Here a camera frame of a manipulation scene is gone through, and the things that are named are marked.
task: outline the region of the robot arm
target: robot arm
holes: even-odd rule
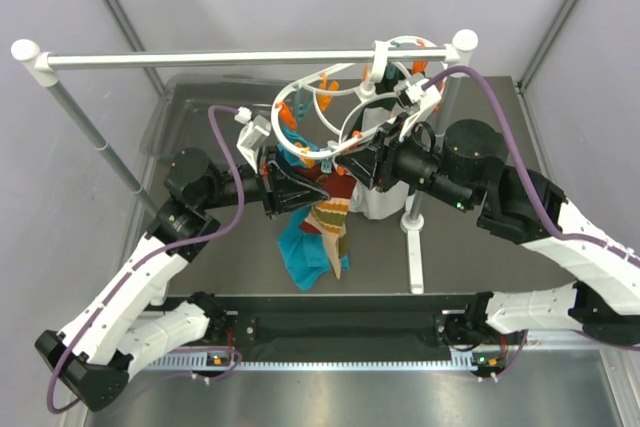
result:
[[[262,202],[268,215],[329,199],[317,184],[297,174],[276,147],[259,149],[256,159],[261,166],[258,173],[252,165],[239,167],[245,200]],[[93,411],[109,405],[140,370],[177,347],[194,341],[226,345],[226,312],[213,295],[202,292],[161,318],[132,328],[153,299],[164,297],[169,280],[205,243],[152,254],[169,244],[216,232],[220,224],[206,210],[237,203],[231,175],[218,171],[198,149],[186,149],[175,157],[165,187],[170,199],[115,277],[78,317],[59,332],[45,331],[36,341],[36,349],[54,368],[78,339],[60,379]],[[100,317],[82,332],[97,311]]]
[[[502,135],[487,124],[456,122],[437,149],[427,124],[416,126],[402,141],[403,122],[401,115],[381,125],[367,145],[338,157],[337,163],[369,188],[385,191],[402,180],[461,212],[482,206],[478,227],[550,258],[578,280],[547,291],[477,294],[462,322],[470,335],[474,330],[570,329],[615,345],[640,343],[640,268],[630,261],[632,250],[594,226],[558,186],[528,171],[553,224],[563,233],[579,233],[553,237],[516,169],[506,165]],[[429,133],[428,145],[423,131]],[[585,241],[587,236],[597,244]]]

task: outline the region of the orange clip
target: orange clip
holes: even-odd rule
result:
[[[286,102],[278,102],[276,107],[280,108],[280,120],[291,130],[296,130],[298,128],[298,122],[296,122],[296,118],[291,113],[291,109]]]
[[[302,149],[302,153],[306,154],[309,152],[309,147],[304,147],[300,142],[296,142],[296,147],[300,147]],[[307,159],[306,157],[298,157],[300,161],[307,166],[307,169],[310,169],[314,165],[316,165],[316,161],[313,159]]]
[[[338,88],[340,88],[340,84],[335,80],[331,82],[331,85],[329,85],[329,87],[327,87],[328,81],[329,79],[327,78],[327,74],[323,73],[322,82],[320,83],[319,88],[322,90],[331,90],[332,92],[335,92],[336,90],[338,90]],[[329,104],[331,104],[333,97],[331,95],[318,94],[316,95],[316,99],[318,101],[318,107],[320,107],[320,110],[324,112],[329,107]]]
[[[438,88],[438,91],[440,93],[444,92],[444,84],[445,84],[446,80],[443,80],[442,82],[440,82],[440,87]],[[433,109],[434,112],[440,112],[440,104],[436,105],[435,108]]]
[[[424,47],[424,42],[421,40],[418,40],[418,45],[421,47]],[[427,70],[427,66],[429,65],[429,62],[427,62],[426,60],[416,60],[413,63],[413,66],[411,67],[411,74],[418,74],[420,72],[424,72],[425,70]]]

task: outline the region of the metal floor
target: metal floor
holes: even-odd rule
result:
[[[529,167],[537,168],[534,148],[511,79],[489,80],[505,109],[525,162]],[[350,107],[341,101],[342,98],[337,98],[328,111],[327,116],[334,123],[341,123]],[[239,126],[227,116],[220,117],[225,137],[234,145]],[[477,118],[497,128],[484,96],[468,79],[460,88],[452,120],[460,118]],[[307,138],[323,140],[324,127],[309,126],[307,119],[305,123],[303,134]],[[186,138],[190,145],[205,148],[216,158],[215,139],[206,121],[191,123]],[[151,194],[158,202],[163,202],[167,196],[162,187],[166,172],[166,164],[159,163],[151,186]],[[232,218],[234,209],[216,210],[214,216],[224,225]],[[171,281],[170,295],[188,295],[197,290],[247,295],[300,293],[284,267],[276,244],[288,216],[270,220],[264,216],[261,204],[247,205],[245,212],[234,232],[223,240],[211,242]],[[552,288],[572,280],[568,273],[538,254],[476,228],[478,213],[479,209],[462,214],[431,198],[423,203],[425,293],[524,291]],[[405,236],[399,222],[400,214],[371,221],[361,214],[350,213],[347,218],[350,270],[344,272],[340,280],[331,272],[324,274],[308,293],[407,293]],[[385,239],[385,242],[381,243],[379,239]]]
[[[597,351],[527,352],[497,384],[463,372],[238,372],[209,387],[174,378],[136,398],[163,375],[139,374],[88,425],[622,425]]]

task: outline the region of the metal pole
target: metal pole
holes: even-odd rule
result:
[[[47,54],[46,64],[54,70],[124,68],[124,67],[200,67],[224,65],[366,63],[372,62],[373,50],[291,51],[291,52],[179,52],[167,54],[128,53],[111,55]],[[393,49],[387,60],[445,61],[444,48]]]
[[[413,203],[411,204],[411,210],[409,211],[409,220],[415,222],[420,217],[420,208],[422,207],[422,200],[426,194],[424,192],[416,191],[413,196]]]
[[[129,44],[131,50],[133,50],[134,52],[144,52],[146,49],[144,48],[144,45],[142,45],[142,41],[133,28],[133,25],[131,24],[129,17],[127,17],[127,14],[122,8],[120,1],[103,0],[103,2],[105,3],[107,10],[113,17],[116,26],[120,29],[122,36],[127,41],[127,44]],[[152,67],[147,67],[144,69],[144,73],[149,79],[149,82],[151,82],[153,88],[156,90],[156,92],[158,92],[158,95],[162,95],[162,92],[164,92],[164,83],[158,75],[158,71]]]
[[[440,112],[436,117],[436,125],[434,131],[436,134],[437,148],[442,146],[442,139],[449,124],[451,123],[451,114],[453,113],[453,106],[458,97],[458,91],[460,90],[460,83],[462,77],[449,77],[444,84],[444,93],[442,95],[442,102],[440,102]]]
[[[61,82],[56,82],[48,86],[47,90],[80,128],[82,133],[89,139],[95,149],[100,152],[100,155],[102,155],[115,173],[118,174],[118,177],[129,187],[131,192],[138,196],[138,199],[147,211],[155,215],[158,212],[158,208],[153,200],[151,200],[149,193],[140,185],[140,182],[138,182],[118,154],[115,153],[96,126],[93,125],[93,122],[87,117],[65,86],[62,85]]]
[[[562,3],[560,10],[556,14],[553,22],[551,23],[551,26],[549,27],[549,30],[547,30],[547,33],[542,39],[542,42],[536,49],[535,55],[527,65],[522,79],[520,80],[520,82],[518,82],[518,85],[521,89],[526,89],[531,83],[531,80],[538,71],[538,68],[540,67],[544,59],[547,57],[551,46],[555,43],[556,39],[558,38],[558,34],[564,27],[567,19],[571,15],[571,12],[573,12],[573,9],[577,5],[578,1],[579,0],[564,0],[564,2]]]

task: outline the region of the purple cable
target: purple cable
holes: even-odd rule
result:
[[[240,173],[238,172],[238,167],[236,166],[236,164],[235,164],[235,162],[233,160],[233,156],[231,154],[231,151],[229,150],[229,147],[227,146],[226,142],[224,141],[224,138],[222,136],[222,132],[220,132],[220,127],[218,126],[218,122],[216,120],[216,115],[215,114],[216,114],[216,111],[219,111],[219,110],[222,111],[222,112],[227,112],[229,114],[236,114],[238,112],[238,110],[233,108],[233,107],[226,107],[226,106],[222,106],[222,105],[212,105],[211,107],[209,107],[209,112],[208,112],[209,113],[209,123],[211,124],[211,130],[213,130],[213,133],[216,136],[216,140],[218,141],[218,144],[220,145],[220,150],[222,151],[222,154],[224,155],[225,160],[229,164],[229,170],[231,171],[231,176],[233,177],[233,182],[234,182],[234,184],[236,186],[236,190],[238,191],[238,209],[236,210],[236,215],[233,217],[233,220],[231,220],[229,225],[227,225],[226,227],[224,227],[224,228],[222,228],[222,229],[220,229],[220,230],[218,230],[216,232],[213,232],[212,234],[203,235],[201,237],[194,237],[192,239],[179,240],[177,242],[173,242],[172,244],[167,244],[167,245],[165,245],[163,247],[160,247],[159,249],[154,250],[153,252],[145,255],[142,259],[140,259],[138,262],[136,262],[133,265],[133,267],[131,267],[132,271],[135,272],[142,265],[144,265],[149,259],[155,257],[158,254],[162,254],[162,253],[167,252],[169,250],[177,249],[179,247],[185,247],[187,245],[199,244],[201,242],[209,242],[211,240],[218,239],[218,238],[222,237],[223,235],[226,235],[229,232],[231,232],[238,225],[238,223],[240,222],[240,219],[242,218],[242,214],[244,213],[244,190],[243,190],[243,187],[242,187],[242,180],[240,178]],[[120,288],[125,284],[125,282],[130,277],[131,277],[131,274],[125,274],[122,277],[122,279],[120,279],[120,281],[113,287],[113,289],[111,289],[111,291],[105,296],[105,298],[102,301],[102,304],[105,305],[105,306],[108,305],[109,302],[116,295],[116,293],[120,290]],[[53,374],[51,375],[51,379],[49,380],[49,388],[47,389],[47,409],[49,409],[49,412],[51,412],[52,414],[62,414],[63,412],[66,412],[67,410],[69,410],[70,408],[75,406],[80,401],[80,399],[75,399],[75,400],[71,401],[69,404],[65,405],[64,407],[61,407],[61,408],[56,407],[54,405],[54,403],[53,403],[53,397],[54,397],[54,392],[55,392],[55,388],[56,388],[56,382],[57,382],[58,378],[60,377],[60,373],[62,372],[62,368],[63,368],[64,364],[67,362],[67,360],[69,359],[69,356],[71,355],[71,352],[73,352],[73,349],[76,347],[76,345],[78,345],[78,342],[80,342],[82,337],[87,333],[87,331],[91,327],[91,324],[93,324],[93,322],[100,315],[100,312],[102,312],[102,308],[98,307],[95,310],[95,312],[93,314],[91,314],[89,319],[80,328],[80,330],[78,331],[76,336],[71,340],[71,342],[69,343],[67,348],[64,350],[64,352],[60,356],[60,359],[56,363],[56,366],[53,369]]]
[[[518,360],[520,358],[520,356],[522,355],[522,351],[524,350],[524,346],[527,343],[527,337],[529,336],[529,331],[525,330],[524,334],[522,334],[522,340],[520,341],[520,345],[518,346],[518,350],[516,350],[515,355],[513,356],[513,359],[511,359],[511,362],[509,362],[507,364],[507,366],[504,368],[504,370],[502,372],[500,372],[499,374],[496,374],[496,378],[498,380],[500,380],[502,377],[505,376],[505,374],[513,367],[513,365],[516,363],[516,360]]]
[[[236,349],[230,349],[228,347],[207,347],[207,348],[195,348],[195,349],[176,349],[172,351],[173,353],[176,352],[210,352],[210,353],[225,353],[225,354],[229,354],[229,355],[233,355],[234,357],[237,358],[237,360],[233,363],[233,365],[231,367],[229,367],[227,370],[225,370],[222,374],[216,376],[216,377],[204,377],[204,379],[209,379],[209,382],[219,382],[221,380],[226,379],[227,377],[229,377],[234,370],[236,370],[240,364],[242,363],[242,353]],[[125,409],[128,409],[129,407],[131,407],[131,404],[133,404],[136,400],[138,400],[142,395],[144,395],[145,393],[147,393],[148,391],[150,391],[151,389],[157,387],[160,384],[163,384],[164,382],[166,382],[167,380],[171,380],[171,379],[175,379],[176,377],[192,377],[194,374],[192,374],[191,372],[174,372],[172,374],[168,374],[165,375],[163,377],[160,377],[157,380],[154,380],[153,382],[150,382],[148,385],[146,385],[140,392],[136,393],[133,397],[131,397],[130,399],[128,399],[124,405],[121,405],[120,407],[118,407],[116,410],[114,410],[113,412],[109,412],[110,415],[117,415],[120,412],[122,412]]]
[[[504,115],[504,111],[500,106],[500,102],[498,102],[496,94],[493,92],[491,86],[485,80],[485,78],[482,77],[482,75],[480,75],[476,70],[464,65],[455,65],[453,67],[449,67],[448,69],[445,69],[442,72],[439,72],[438,74],[431,77],[431,79],[429,79],[429,81],[423,86],[423,89],[427,90],[429,87],[438,84],[440,81],[450,76],[451,74],[457,73],[463,73],[471,77],[487,96],[489,104],[493,109],[493,113],[498,119],[498,123],[500,124],[500,128],[502,129],[502,135],[504,136],[504,140],[509,149],[509,153],[513,158],[513,163],[515,165],[516,171],[518,172],[518,177],[520,177],[520,181],[522,182],[524,190],[527,193],[527,197],[529,197],[529,200],[531,201],[531,204],[536,211],[538,218],[542,222],[544,228],[547,229],[547,232],[549,232],[549,234],[559,240],[579,240],[582,242],[589,242],[590,244],[597,245],[604,249],[608,249],[618,257],[627,259],[630,264],[636,267],[640,267],[640,258],[636,257],[635,255],[631,255],[624,249],[620,249],[614,246],[608,246],[606,241],[598,239],[597,237],[593,237],[591,235],[580,233],[565,234],[554,225],[553,221],[542,205],[542,202],[540,201],[540,197],[538,196],[538,193],[533,186],[533,182],[531,182],[531,178],[529,177],[529,173],[527,172],[527,167],[524,165],[524,161],[522,160],[522,156],[520,155],[520,151],[518,150],[518,145],[516,144],[516,140],[513,137],[513,132],[511,132],[509,122]]]

